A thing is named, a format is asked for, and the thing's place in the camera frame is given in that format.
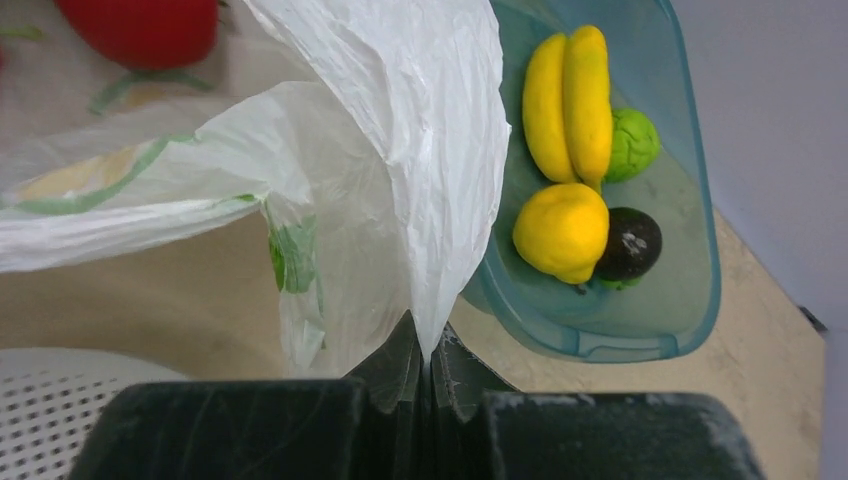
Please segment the red fake tomato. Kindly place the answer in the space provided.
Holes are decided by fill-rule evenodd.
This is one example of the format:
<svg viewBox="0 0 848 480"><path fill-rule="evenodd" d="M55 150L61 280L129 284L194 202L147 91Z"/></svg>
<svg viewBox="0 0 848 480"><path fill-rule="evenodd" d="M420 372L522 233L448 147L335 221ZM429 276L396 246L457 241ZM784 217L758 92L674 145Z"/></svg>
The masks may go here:
<svg viewBox="0 0 848 480"><path fill-rule="evenodd" d="M55 5L92 49L128 69L185 67L204 60L217 42L216 0L67 0Z"/></svg>

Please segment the white plastic bag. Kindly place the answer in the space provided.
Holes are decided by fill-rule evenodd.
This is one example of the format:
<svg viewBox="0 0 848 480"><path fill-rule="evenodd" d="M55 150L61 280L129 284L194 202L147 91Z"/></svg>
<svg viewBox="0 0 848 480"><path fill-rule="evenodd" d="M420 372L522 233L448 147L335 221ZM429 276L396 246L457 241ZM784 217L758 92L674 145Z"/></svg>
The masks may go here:
<svg viewBox="0 0 848 480"><path fill-rule="evenodd" d="M436 349L497 217L511 133L487 1L231 1L213 51L152 72L53 1L5 1L1 269L194 237L253 212L283 370L337 377L410 314Z"/></svg>

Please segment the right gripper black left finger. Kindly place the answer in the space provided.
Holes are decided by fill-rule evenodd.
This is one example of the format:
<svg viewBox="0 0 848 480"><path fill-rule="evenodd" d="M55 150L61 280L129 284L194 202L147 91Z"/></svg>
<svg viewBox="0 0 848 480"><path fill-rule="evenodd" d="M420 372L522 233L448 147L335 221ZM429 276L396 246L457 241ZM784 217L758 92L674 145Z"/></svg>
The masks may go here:
<svg viewBox="0 0 848 480"><path fill-rule="evenodd" d="M74 479L417 479L413 320L339 379L133 385L102 410Z"/></svg>

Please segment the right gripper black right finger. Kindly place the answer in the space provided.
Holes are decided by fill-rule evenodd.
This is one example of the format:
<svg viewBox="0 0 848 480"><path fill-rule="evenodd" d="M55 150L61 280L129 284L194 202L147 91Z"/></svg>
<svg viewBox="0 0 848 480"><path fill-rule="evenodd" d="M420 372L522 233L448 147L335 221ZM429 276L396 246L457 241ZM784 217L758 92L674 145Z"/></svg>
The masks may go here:
<svg viewBox="0 0 848 480"><path fill-rule="evenodd" d="M763 479L737 419L684 392L522 392L446 327L431 357L438 479Z"/></svg>

